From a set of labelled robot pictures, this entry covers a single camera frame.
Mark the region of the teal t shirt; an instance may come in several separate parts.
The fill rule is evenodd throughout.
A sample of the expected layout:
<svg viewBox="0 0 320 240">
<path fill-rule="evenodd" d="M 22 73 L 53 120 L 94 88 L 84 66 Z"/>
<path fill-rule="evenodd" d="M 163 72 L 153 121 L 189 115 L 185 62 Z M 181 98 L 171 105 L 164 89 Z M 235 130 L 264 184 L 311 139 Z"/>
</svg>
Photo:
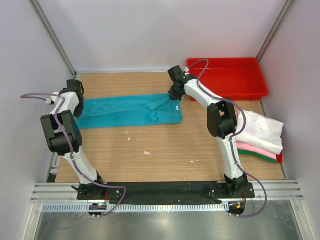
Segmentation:
<svg viewBox="0 0 320 240">
<path fill-rule="evenodd" d="M 166 93 L 86 99 L 80 129 L 180 124 L 181 102 Z"/>
</svg>

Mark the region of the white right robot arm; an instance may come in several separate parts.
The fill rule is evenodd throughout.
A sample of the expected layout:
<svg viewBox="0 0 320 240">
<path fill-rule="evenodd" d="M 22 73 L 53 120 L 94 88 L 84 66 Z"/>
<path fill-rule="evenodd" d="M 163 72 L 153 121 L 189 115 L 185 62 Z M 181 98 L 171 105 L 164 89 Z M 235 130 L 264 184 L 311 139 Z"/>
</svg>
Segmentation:
<svg viewBox="0 0 320 240">
<path fill-rule="evenodd" d="M 248 186 L 248 177 L 236 146 L 238 121 L 234 102 L 216 95 L 178 65 L 170 68 L 168 74 L 173 81 L 168 91 L 172 100 L 180 101 L 184 95 L 188 95 L 207 110 L 207 129 L 216 138 L 224 161 L 225 192 L 229 197 L 237 198 Z"/>
</svg>

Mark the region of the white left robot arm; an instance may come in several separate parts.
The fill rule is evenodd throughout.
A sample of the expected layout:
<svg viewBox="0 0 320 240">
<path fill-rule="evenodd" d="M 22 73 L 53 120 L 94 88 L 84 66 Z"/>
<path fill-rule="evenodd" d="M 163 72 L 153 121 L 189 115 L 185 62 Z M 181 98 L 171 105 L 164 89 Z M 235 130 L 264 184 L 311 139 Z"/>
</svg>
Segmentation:
<svg viewBox="0 0 320 240">
<path fill-rule="evenodd" d="M 76 172 L 79 186 L 73 189 L 79 200 L 101 200 L 106 187 L 84 153 L 82 134 L 76 123 L 84 110 L 83 84 L 77 79 L 67 80 L 66 88 L 54 93 L 49 102 L 56 104 L 54 110 L 40 118 L 49 150 L 67 160 Z"/>
</svg>

